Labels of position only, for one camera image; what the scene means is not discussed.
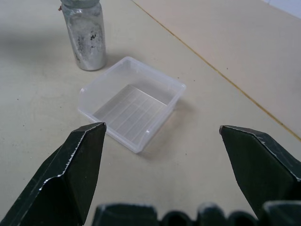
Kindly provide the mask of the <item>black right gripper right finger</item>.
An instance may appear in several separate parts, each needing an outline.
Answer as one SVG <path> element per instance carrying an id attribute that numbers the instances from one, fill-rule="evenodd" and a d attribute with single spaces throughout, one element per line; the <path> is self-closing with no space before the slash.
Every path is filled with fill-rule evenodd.
<path id="1" fill-rule="evenodd" d="M 222 136 L 239 188 L 259 216 L 267 201 L 301 199 L 301 162 L 269 134 L 222 125 Z"/>

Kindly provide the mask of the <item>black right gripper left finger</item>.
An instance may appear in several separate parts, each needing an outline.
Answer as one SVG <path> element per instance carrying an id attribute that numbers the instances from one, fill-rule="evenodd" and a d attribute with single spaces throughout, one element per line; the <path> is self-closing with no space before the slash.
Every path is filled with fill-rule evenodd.
<path id="1" fill-rule="evenodd" d="M 9 209 L 2 226 L 82 226 L 95 193 L 104 122 L 72 131 L 38 168 Z"/>

